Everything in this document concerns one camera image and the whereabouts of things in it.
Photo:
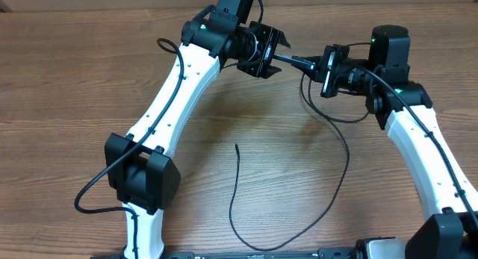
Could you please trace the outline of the blue Galaxy smartphone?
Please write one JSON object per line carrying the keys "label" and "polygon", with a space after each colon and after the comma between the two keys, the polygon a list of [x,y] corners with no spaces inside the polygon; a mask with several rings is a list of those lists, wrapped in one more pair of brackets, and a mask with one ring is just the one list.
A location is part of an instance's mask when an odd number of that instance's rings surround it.
{"label": "blue Galaxy smartphone", "polygon": [[296,56],[286,56],[282,54],[275,54],[273,56],[274,59],[289,63],[292,66],[298,66],[302,68],[308,68],[308,67],[314,67],[314,63],[311,63],[308,60],[305,60],[301,57],[296,57]]}

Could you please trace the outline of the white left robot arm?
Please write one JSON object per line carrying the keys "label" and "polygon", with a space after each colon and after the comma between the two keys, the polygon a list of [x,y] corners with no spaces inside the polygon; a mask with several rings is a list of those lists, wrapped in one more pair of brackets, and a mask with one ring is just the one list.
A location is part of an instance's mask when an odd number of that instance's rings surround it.
{"label": "white left robot arm", "polygon": [[120,258],[160,258],[164,210],[174,199],[181,175],[173,163],[180,135],[208,86],[226,61],[256,78],[279,72],[271,66],[277,45],[288,46],[275,28],[247,20],[260,0],[219,0],[186,22],[176,61],[143,116],[122,137],[109,136],[105,159],[108,182],[127,219],[127,243]]}

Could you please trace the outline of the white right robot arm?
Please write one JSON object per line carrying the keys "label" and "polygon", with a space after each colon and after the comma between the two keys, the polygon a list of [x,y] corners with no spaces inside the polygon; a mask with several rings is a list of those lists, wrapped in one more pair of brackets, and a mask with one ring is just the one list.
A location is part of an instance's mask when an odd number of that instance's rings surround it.
{"label": "white right robot arm", "polygon": [[409,80],[411,39],[406,28],[373,29],[369,55],[352,59],[350,47],[327,46],[323,55],[291,58],[323,85],[321,96],[365,96],[367,111],[395,143],[420,196],[425,222],[409,240],[358,240],[340,258],[476,258],[477,190],[460,169],[421,84]]}

